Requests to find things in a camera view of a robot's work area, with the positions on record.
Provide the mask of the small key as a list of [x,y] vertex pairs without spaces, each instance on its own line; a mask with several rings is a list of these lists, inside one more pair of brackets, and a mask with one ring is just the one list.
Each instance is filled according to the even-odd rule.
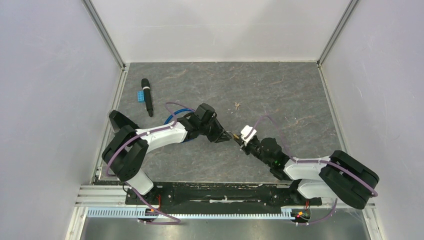
[[240,107],[240,104],[238,102],[234,103],[234,110],[237,111]]

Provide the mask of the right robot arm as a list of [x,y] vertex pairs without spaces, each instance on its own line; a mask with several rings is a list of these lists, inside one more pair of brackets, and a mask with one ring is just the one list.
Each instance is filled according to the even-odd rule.
[[379,176],[342,150],[321,158],[290,158],[275,138],[259,140],[253,136],[235,142],[246,155],[252,155],[269,167],[278,180],[291,181],[289,199],[302,204],[314,198],[332,198],[362,210],[376,197]]

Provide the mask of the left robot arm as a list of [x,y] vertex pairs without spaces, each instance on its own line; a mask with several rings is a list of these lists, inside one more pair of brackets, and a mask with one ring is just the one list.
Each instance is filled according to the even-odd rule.
[[157,191],[153,181],[142,170],[145,156],[161,147],[188,142],[205,136],[211,143],[232,139],[217,119],[215,109],[202,103],[185,115],[174,115],[167,124],[153,128],[140,128],[135,122],[117,110],[108,114],[114,137],[104,149],[101,157],[122,182],[137,191],[145,204],[153,203]]

